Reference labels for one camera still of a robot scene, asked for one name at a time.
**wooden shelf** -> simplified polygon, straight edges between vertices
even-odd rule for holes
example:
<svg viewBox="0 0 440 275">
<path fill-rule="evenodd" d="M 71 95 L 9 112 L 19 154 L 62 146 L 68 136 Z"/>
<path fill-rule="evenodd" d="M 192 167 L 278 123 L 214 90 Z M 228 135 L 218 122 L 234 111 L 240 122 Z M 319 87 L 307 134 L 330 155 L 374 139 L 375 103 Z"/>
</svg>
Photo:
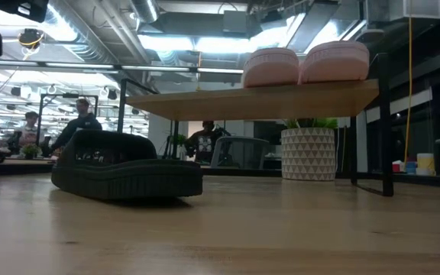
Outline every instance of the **wooden shelf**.
<svg viewBox="0 0 440 275">
<path fill-rule="evenodd" d="M 378 81 L 346 81 L 127 97 L 127 104 L 177 121 L 335 118 L 359 114 Z"/>
</svg>

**hanging cable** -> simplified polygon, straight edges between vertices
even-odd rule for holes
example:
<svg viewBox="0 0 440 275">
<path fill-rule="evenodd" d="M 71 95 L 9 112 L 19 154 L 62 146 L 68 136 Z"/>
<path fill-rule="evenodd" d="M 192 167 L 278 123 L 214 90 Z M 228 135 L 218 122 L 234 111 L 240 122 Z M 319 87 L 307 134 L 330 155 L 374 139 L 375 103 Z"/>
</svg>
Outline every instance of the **hanging cable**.
<svg viewBox="0 0 440 275">
<path fill-rule="evenodd" d="M 344 171 L 344 158 L 345 158 L 345 131 L 347 130 L 347 126 L 344 126 L 344 141 L 342 142 L 342 162 L 341 162 L 341 172 Z"/>
<path fill-rule="evenodd" d="M 413 0 L 409 1 L 409 108 L 406 113 L 406 136 L 405 136 L 405 155 L 403 156 L 403 163 L 406 167 L 407 154 L 409 152 L 409 136 L 410 136 L 410 109 L 412 108 L 412 90 L 413 90 L 413 59 L 412 59 L 412 45 L 413 45 L 413 30 L 412 30 L 412 12 Z"/>
</svg>

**wooden table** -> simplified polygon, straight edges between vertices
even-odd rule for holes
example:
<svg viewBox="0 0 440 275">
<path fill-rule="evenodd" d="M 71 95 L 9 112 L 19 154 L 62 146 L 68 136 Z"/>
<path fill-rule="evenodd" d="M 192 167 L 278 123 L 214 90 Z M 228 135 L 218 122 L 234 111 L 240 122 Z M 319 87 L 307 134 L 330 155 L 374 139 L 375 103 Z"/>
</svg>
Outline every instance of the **wooden table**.
<svg viewBox="0 0 440 275">
<path fill-rule="evenodd" d="M 114 204 L 0 176 L 0 274 L 440 275 L 440 188 L 396 188 L 206 176 L 202 196 Z"/>
<path fill-rule="evenodd" d="M 47 159 L 5 159 L 0 163 L 0 175 L 50 172 L 55 161 Z"/>
</svg>

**person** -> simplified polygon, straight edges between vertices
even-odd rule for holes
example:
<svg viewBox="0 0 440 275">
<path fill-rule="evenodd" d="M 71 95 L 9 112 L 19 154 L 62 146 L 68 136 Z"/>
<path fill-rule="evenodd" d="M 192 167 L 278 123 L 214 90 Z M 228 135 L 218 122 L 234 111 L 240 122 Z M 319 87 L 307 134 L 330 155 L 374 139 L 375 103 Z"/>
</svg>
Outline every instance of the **person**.
<svg viewBox="0 0 440 275">
<path fill-rule="evenodd" d="M 24 114 L 24 118 L 26 120 L 25 126 L 15 130 L 15 137 L 18 139 L 19 147 L 22 147 L 26 144 L 37 143 L 37 127 L 35 124 L 37 123 L 38 114 L 36 112 L 28 112 Z M 40 142 L 43 140 L 44 135 L 40 134 Z"/>
<path fill-rule="evenodd" d="M 57 140 L 52 144 L 52 147 L 50 148 L 52 151 L 55 151 L 57 148 L 66 145 L 76 131 L 82 129 L 102 130 L 102 126 L 98 120 L 96 120 L 94 114 L 88 111 L 89 102 L 87 100 L 77 99 L 76 108 L 77 112 L 79 113 L 79 117 L 69 121 L 67 126 L 62 130 L 62 134 L 60 134 Z"/>
<path fill-rule="evenodd" d="M 213 131 L 213 128 L 215 128 L 215 122 L 213 121 L 204 121 L 202 126 L 203 130 L 192 134 L 191 137 L 185 141 L 184 146 L 191 157 L 196 153 L 195 162 L 211 163 L 218 138 L 223 134 L 230 134 L 222 128 Z"/>
</svg>

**ceiling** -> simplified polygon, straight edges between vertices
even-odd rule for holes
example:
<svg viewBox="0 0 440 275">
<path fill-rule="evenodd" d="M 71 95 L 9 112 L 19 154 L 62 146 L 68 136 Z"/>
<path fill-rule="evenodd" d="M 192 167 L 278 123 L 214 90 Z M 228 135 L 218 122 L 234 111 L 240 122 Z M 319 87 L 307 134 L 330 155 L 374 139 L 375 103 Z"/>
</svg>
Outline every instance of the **ceiling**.
<svg viewBox="0 0 440 275">
<path fill-rule="evenodd" d="M 369 8 L 364 2 L 362 10 L 358 0 L 149 2 L 156 3 L 158 18 L 154 22 L 139 24 L 136 18 L 140 16 L 134 13 L 131 0 L 50 0 L 47 19 L 43 24 L 0 11 L 0 32 L 4 38 L 2 59 L 68 63 L 149 63 L 241 70 L 250 53 L 258 48 L 288 47 L 303 59 L 316 44 L 333 40 L 354 40 L 365 28 L 385 31 L 383 39 L 368 44 L 373 51 L 389 50 L 405 43 L 405 39 L 408 40 L 408 36 L 402 34 L 407 26 L 405 18 L 381 19 L 385 12 L 389 14 L 384 3 L 389 3 L 390 0 L 368 0 Z M 141 7 L 138 11 L 147 12 L 147 9 Z M 435 23 L 417 21 L 414 30 L 417 34 Z M 37 50 L 23 48 L 18 42 L 18 35 L 27 28 L 38 29 L 44 34 Z M 21 115 L 30 110 L 38 112 L 39 93 L 46 92 L 53 85 L 61 92 L 98 95 L 99 106 L 102 107 L 98 113 L 99 119 L 110 128 L 116 127 L 113 118 L 118 116 L 118 101 L 109 100 L 104 90 L 117 89 L 119 80 L 123 77 L 152 86 L 159 92 L 185 92 L 198 86 L 200 89 L 226 89 L 228 86 L 238 86 L 241 81 L 239 75 L 220 73 L 126 72 L 104 75 L 99 72 L 85 74 L 19 71 L 12 75 L 13 72 L 0 70 L 0 88 L 1 82 L 4 83 L 11 76 L 8 85 L 0 89 L 0 113 Z M 32 94 L 27 98 L 11 95 L 12 86 L 22 85 L 25 85 L 25 90 L 30 89 Z M 9 111 L 4 102 L 22 104 L 16 105 L 16 110 Z M 56 102 L 70 108 L 73 104 L 73 100 L 62 98 L 58 101 L 56 99 Z M 56 129 L 60 126 L 55 126 L 54 117 L 73 115 L 72 112 L 63 113 L 57 104 L 49 104 L 44 114 L 49 115 L 45 117 L 45 122 Z M 125 120 L 125 128 L 132 123 L 147 124 L 147 114 L 133 115 L 131 108 L 127 108 L 125 114 L 130 122 L 126 124 Z M 145 128 L 134 131 L 147 135 Z"/>
</svg>

